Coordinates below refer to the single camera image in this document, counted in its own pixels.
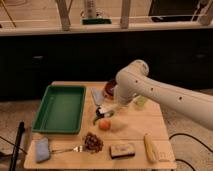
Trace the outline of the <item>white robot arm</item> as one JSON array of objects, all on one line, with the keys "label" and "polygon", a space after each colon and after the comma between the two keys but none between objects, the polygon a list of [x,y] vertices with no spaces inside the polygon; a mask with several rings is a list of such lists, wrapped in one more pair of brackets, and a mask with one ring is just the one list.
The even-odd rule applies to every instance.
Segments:
[{"label": "white robot arm", "polygon": [[135,95],[142,95],[213,130],[213,96],[155,81],[148,73],[143,60],[134,60],[121,69],[116,74],[115,101],[127,105]]}]

